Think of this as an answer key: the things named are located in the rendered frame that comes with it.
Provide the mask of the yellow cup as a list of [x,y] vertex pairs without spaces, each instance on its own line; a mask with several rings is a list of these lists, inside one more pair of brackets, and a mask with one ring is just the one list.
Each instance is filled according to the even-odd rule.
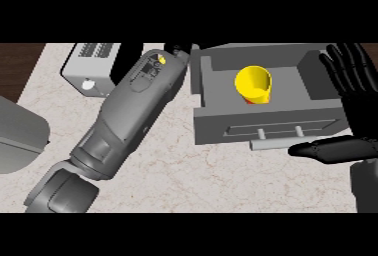
[[250,104],[267,104],[272,92],[272,75],[261,66],[247,66],[235,76],[235,88]]

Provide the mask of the pale grey toaster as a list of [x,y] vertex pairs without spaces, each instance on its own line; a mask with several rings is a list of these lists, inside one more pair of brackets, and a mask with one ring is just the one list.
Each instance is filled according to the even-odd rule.
[[61,76],[86,97],[105,98],[143,51],[140,42],[75,43],[61,68]]

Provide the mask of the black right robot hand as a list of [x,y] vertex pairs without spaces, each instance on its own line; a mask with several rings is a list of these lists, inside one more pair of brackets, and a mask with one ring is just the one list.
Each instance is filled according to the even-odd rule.
[[341,98],[351,134],[300,143],[288,154],[323,164],[378,158],[378,69],[359,43],[328,45],[319,60]]

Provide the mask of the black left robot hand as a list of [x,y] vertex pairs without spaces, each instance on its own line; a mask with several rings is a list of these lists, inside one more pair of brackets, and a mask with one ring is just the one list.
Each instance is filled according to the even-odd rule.
[[189,54],[192,51],[192,44],[191,43],[165,43],[164,50],[174,56],[177,56],[180,52],[185,52],[186,54]]

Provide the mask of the grey open drawer box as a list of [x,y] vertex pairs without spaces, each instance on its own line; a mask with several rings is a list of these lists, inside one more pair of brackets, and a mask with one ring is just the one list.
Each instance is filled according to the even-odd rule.
[[338,98],[319,61],[325,44],[236,43],[192,51],[192,92],[202,96],[204,107],[245,105],[233,80],[247,66],[261,66],[272,74],[270,105],[334,100]]

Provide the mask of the grey rounded appliance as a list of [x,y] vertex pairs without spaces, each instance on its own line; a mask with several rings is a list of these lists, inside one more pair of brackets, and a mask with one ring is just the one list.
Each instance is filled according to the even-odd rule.
[[0,174],[25,168],[49,144],[46,119],[0,96]]

